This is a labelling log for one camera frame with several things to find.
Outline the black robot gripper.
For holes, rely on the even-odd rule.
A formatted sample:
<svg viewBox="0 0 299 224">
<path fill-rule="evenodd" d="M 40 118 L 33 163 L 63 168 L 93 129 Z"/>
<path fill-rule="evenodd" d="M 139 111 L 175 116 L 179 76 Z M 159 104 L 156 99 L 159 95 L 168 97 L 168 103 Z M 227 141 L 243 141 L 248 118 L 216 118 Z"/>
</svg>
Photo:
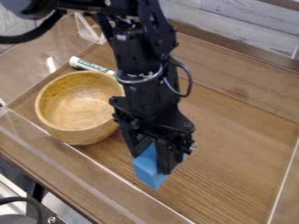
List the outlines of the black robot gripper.
<svg viewBox="0 0 299 224">
<path fill-rule="evenodd" d="M 164 64 L 148 77 L 129 77 L 117 71 L 116 80 L 125 95 L 112 97 L 109 104 L 131 155 L 136 158 L 153 143 L 157 173 L 169 175 L 183 153 L 191 154 L 196 148 L 195 125 L 179 110 L 180 99 L 191 93 L 192 79 L 181 94 L 176 66 Z"/>
</svg>

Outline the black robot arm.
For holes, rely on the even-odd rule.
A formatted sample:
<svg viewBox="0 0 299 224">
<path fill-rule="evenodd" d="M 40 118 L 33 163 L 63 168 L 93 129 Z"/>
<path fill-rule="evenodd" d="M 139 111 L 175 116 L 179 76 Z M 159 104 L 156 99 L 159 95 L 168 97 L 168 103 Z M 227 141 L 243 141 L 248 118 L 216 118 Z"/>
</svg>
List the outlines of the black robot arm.
<svg viewBox="0 0 299 224">
<path fill-rule="evenodd" d="M 0 0 L 18 18 L 41 20 L 30 31 L 0 35 L 0 44 L 37 39 L 68 11 L 81 11 L 99 24 L 116 59 L 116 81 L 121 96 L 109 98 L 131 155 L 156 149 L 156 169 L 169 174 L 183 156 L 196 149 L 195 125 L 179 110 L 181 98 L 177 71 L 188 67 L 175 59 L 176 29 L 159 0 Z"/>
</svg>

